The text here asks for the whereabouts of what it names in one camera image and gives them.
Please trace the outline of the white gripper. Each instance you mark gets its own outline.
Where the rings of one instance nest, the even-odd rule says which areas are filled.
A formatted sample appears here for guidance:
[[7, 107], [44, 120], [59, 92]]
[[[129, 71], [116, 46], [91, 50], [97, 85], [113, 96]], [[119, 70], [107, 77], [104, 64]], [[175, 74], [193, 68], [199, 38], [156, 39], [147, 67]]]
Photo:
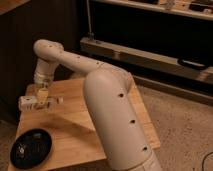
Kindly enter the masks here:
[[34, 75], [34, 84], [37, 88], [41, 88], [37, 91], [37, 100], [39, 103], [45, 103], [48, 98], [48, 87], [52, 84], [52, 77], [43, 74]]

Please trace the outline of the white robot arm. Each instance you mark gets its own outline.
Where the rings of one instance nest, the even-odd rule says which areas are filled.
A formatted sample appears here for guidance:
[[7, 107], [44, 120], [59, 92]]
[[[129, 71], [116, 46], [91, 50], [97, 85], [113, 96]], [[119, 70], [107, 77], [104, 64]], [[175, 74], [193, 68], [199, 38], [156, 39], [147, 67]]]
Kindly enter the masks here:
[[163, 171], [128, 97], [133, 83], [126, 70], [64, 50], [62, 44], [40, 39], [34, 74], [40, 106], [48, 98], [54, 72], [63, 65], [85, 76], [83, 96], [110, 167], [114, 171]]

